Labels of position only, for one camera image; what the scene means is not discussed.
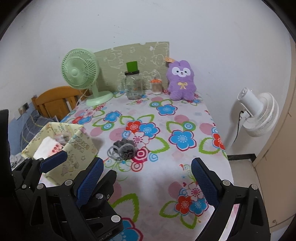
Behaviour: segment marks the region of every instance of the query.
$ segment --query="blue gripper pad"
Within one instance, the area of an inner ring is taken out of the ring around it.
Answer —
[[[40,165],[40,172],[47,173],[50,170],[54,169],[58,165],[65,162],[68,158],[68,154],[65,151],[59,151],[58,153],[46,158]]]
[[[86,175],[85,179],[77,189],[77,200],[76,205],[80,208],[82,205],[86,204],[96,187],[100,176],[102,175],[104,170],[104,162],[101,158],[98,158],[95,165]]]
[[[207,202],[216,209],[219,206],[218,190],[203,167],[198,163],[197,158],[191,162],[191,171],[202,190]]]

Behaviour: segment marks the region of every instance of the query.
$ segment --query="wooden cabinet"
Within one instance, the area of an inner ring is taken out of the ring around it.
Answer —
[[[296,116],[287,116],[256,171],[269,226],[273,227],[296,213]]]
[[[290,116],[296,118],[296,91],[294,92],[294,97],[289,109]]]

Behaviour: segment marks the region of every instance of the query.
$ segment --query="fan pole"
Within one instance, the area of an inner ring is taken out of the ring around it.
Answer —
[[[96,85],[96,82],[91,86],[91,90],[93,92],[94,98],[99,97],[99,90],[98,90],[98,87]]]

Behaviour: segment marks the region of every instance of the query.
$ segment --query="orange lid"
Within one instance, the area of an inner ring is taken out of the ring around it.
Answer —
[[[162,81],[159,79],[153,79],[150,81],[151,83],[161,83]]]

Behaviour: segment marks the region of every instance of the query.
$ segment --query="purple plush toy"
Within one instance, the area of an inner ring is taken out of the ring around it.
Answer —
[[[180,62],[170,63],[166,76],[170,82],[168,91],[171,100],[194,100],[196,91],[193,80],[194,73],[187,61],[181,60]]]

